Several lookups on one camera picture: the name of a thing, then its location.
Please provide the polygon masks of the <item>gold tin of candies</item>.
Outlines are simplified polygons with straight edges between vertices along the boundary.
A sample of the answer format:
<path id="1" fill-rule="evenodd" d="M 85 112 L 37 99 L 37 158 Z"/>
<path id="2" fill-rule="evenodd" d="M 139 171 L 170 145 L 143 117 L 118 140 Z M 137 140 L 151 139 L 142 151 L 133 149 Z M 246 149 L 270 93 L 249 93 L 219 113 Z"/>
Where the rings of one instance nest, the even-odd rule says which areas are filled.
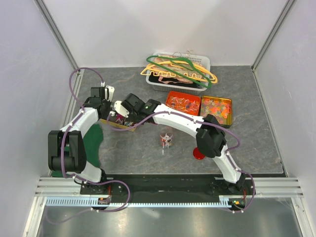
<path id="1" fill-rule="evenodd" d="M 136 123 L 130 119 L 123 117 L 122 115 L 109 116 L 109 119 L 102 118 L 100 121 L 104 124 L 109 124 L 111 128 L 127 129 L 134 126 Z"/>

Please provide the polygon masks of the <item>orange tray of lollipops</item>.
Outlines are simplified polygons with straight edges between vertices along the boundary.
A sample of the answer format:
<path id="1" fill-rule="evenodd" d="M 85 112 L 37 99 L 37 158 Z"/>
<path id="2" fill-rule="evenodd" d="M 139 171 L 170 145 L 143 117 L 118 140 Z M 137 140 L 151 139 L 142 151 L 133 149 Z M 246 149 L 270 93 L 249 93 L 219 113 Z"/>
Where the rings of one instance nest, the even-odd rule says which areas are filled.
<path id="1" fill-rule="evenodd" d="M 201 98 L 195 95 L 171 91 L 166 99 L 166 106 L 177 111 L 198 116 L 201 104 Z"/>

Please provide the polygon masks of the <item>gold tin of gummies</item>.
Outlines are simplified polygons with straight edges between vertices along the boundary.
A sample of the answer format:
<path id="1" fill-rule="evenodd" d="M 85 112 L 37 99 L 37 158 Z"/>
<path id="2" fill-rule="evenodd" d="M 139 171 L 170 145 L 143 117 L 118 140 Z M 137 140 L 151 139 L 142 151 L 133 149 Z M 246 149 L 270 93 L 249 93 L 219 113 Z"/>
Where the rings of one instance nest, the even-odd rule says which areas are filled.
<path id="1" fill-rule="evenodd" d="M 199 114 L 202 117 L 213 115 L 224 128 L 230 128 L 233 123 L 233 103 L 231 99 L 202 96 Z"/>

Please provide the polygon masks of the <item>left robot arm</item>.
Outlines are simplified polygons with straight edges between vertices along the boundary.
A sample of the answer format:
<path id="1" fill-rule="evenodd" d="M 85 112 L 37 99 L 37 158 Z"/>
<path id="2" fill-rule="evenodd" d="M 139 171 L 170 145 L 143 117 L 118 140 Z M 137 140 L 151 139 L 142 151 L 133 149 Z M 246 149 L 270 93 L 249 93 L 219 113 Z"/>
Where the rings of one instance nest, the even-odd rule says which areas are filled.
<path id="1" fill-rule="evenodd" d="M 91 194 L 105 194 L 111 190 L 103 169 L 87 161 L 83 138 L 100 119 L 111 110 L 115 89 L 106 85 L 92 87 L 78 114 L 64 127 L 48 134 L 48 167 L 63 177 L 81 180 L 81 187 Z"/>

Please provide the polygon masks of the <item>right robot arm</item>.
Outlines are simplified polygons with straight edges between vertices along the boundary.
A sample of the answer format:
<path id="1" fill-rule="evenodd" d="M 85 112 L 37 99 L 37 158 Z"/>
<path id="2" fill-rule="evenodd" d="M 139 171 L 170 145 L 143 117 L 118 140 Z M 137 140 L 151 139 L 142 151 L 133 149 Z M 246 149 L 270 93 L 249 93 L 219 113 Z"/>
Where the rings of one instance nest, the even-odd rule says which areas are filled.
<path id="1" fill-rule="evenodd" d="M 114 108 L 118 114 L 138 124 L 151 122 L 166 125 L 191 135 L 196 139 L 198 151 L 205 157 L 212 158 L 220 169 L 227 191 L 235 195 L 243 190 L 245 174 L 230 154 L 230 150 L 239 147 L 240 141 L 229 148 L 225 135 L 232 133 L 223 128 L 215 116 L 189 115 L 153 99 L 144 102 L 132 93 L 123 101 L 116 101 Z"/>

